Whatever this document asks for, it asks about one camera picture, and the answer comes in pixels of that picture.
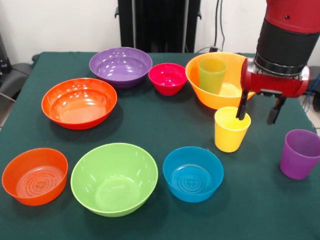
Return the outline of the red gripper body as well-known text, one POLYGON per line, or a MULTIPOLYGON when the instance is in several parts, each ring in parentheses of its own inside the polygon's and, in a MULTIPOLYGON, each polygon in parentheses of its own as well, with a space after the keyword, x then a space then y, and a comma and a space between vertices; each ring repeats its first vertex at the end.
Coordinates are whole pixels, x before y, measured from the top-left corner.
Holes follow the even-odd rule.
POLYGON ((275 95, 284 98, 297 98, 307 89, 310 81, 310 68, 305 66, 297 76, 277 76, 261 71, 254 59, 247 57, 241 68, 240 84, 242 95, 250 92, 275 95))

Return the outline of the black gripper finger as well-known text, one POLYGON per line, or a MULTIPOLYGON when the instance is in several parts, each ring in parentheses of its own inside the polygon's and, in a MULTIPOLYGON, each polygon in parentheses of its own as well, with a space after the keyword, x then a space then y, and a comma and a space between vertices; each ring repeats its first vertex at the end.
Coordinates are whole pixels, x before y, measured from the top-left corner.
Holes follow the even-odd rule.
POLYGON ((276 102, 275 105, 271 108, 271 110, 269 111, 266 123, 268 125, 273 125, 276 123, 276 120, 279 116, 279 113, 283 107, 283 105, 285 104, 287 98, 286 97, 279 97, 276 102))
POLYGON ((236 118, 239 120, 244 120, 247 112, 247 100, 248 100, 248 91, 243 90, 236 113, 236 118))

